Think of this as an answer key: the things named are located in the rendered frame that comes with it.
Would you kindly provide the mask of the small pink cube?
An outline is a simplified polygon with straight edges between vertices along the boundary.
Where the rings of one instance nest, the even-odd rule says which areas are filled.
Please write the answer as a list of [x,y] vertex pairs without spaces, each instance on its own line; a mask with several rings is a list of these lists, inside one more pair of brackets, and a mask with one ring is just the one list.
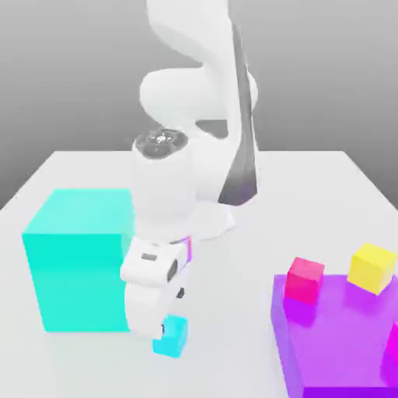
[[287,273],[285,298],[314,305],[323,283],[324,270],[324,264],[296,257]]

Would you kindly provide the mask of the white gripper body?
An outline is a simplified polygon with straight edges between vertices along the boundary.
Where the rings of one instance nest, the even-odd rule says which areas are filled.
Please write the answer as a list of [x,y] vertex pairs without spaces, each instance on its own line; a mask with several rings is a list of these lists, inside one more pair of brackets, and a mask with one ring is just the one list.
[[128,282],[124,291],[124,308],[131,332],[159,339],[162,324],[178,293],[178,283],[153,288]]

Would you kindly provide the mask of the small cyan cube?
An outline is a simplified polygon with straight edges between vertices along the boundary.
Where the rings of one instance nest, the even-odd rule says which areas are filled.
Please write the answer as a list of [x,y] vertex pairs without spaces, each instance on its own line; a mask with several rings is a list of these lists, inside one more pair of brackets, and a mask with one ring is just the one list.
[[187,319],[168,315],[163,321],[163,326],[164,333],[160,339],[152,341],[152,350],[156,354],[179,358],[187,341]]

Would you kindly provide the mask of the large purple box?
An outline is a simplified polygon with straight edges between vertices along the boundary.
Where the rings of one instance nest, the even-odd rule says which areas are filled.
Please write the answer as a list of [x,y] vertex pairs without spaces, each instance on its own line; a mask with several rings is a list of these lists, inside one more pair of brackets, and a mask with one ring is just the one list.
[[398,278],[380,295],[323,279],[317,303],[285,297],[274,276],[271,322],[288,398],[398,398],[398,363],[386,353],[398,321]]

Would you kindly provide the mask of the small magenta cube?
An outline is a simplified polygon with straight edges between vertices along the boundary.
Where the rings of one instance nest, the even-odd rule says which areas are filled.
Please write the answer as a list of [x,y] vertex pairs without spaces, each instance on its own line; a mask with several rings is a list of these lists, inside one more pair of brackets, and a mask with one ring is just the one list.
[[391,326],[386,342],[386,353],[398,364],[398,320]]

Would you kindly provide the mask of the small yellow cube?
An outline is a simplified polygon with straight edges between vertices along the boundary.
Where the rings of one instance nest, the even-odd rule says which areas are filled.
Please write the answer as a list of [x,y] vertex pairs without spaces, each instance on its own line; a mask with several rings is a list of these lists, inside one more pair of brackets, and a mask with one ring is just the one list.
[[371,243],[362,245],[352,256],[347,281],[374,295],[392,281],[398,253]]

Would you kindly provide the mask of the large turquoise box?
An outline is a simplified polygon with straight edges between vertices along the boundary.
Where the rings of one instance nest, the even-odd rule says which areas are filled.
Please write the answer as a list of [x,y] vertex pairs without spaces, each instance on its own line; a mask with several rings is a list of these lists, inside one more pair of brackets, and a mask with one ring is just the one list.
[[44,330],[126,332],[120,267],[134,235],[127,189],[57,189],[22,234]]

